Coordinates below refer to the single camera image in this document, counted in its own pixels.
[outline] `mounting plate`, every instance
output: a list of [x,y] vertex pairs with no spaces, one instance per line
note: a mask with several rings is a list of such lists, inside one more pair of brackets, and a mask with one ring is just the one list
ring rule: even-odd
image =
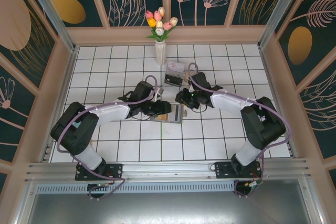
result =
[[259,177],[261,176],[261,168],[258,161],[253,161],[251,164],[245,166],[239,175],[232,169],[230,161],[216,162],[214,165],[216,178],[253,178],[251,170]]
[[[112,174],[113,178],[121,178],[122,176],[122,164],[106,164],[106,171],[104,176],[107,174]],[[91,181],[91,180],[106,180],[104,178],[96,177],[95,175],[88,172],[83,166],[76,165],[76,181]]]

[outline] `flower vase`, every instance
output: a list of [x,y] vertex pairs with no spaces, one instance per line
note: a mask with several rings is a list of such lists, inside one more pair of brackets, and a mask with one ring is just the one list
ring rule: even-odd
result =
[[167,61],[167,55],[166,55],[166,42],[162,41],[155,41],[155,58],[156,63],[160,66],[163,66],[166,64]]

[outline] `white tulip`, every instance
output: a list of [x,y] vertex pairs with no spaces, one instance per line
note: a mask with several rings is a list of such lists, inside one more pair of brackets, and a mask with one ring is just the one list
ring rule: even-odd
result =
[[156,27],[157,27],[157,28],[162,28],[162,26],[163,26],[162,21],[161,21],[161,20],[157,20],[157,21],[156,21]]
[[155,29],[155,32],[156,32],[157,35],[162,36],[163,33],[164,33],[164,30],[163,30],[163,28],[157,28],[157,29]]

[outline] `table surface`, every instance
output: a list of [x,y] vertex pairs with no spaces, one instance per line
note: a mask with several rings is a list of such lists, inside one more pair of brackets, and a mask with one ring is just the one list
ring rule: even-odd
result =
[[[212,86],[242,97],[273,100],[257,45],[169,45],[166,52],[168,61],[186,67],[196,62]],[[156,64],[154,46],[81,47],[64,110],[75,101],[86,105],[114,101],[150,74],[162,84],[165,68]],[[175,96],[165,91],[162,100],[173,103]],[[212,108],[204,111],[204,106],[200,113],[185,109],[182,124],[146,121],[147,116],[138,120],[141,115],[106,123],[96,128],[91,144],[107,162],[134,162],[228,159],[245,143],[239,116]],[[287,144],[265,153],[266,158],[290,156]],[[72,161],[53,146],[49,162]]]

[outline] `beige circle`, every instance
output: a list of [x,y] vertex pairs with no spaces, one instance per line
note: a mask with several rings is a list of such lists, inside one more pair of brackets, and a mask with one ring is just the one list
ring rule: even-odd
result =
[[23,49],[30,38],[31,24],[24,0],[0,0],[0,45],[13,51]]
[[84,7],[77,0],[51,0],[51,2],[63,21],[79,24],[85,20]]
[[300,65],[308,57],[313,38],[309,29],[299,26],[295,28],[288,42],[288,57],[294,65]]

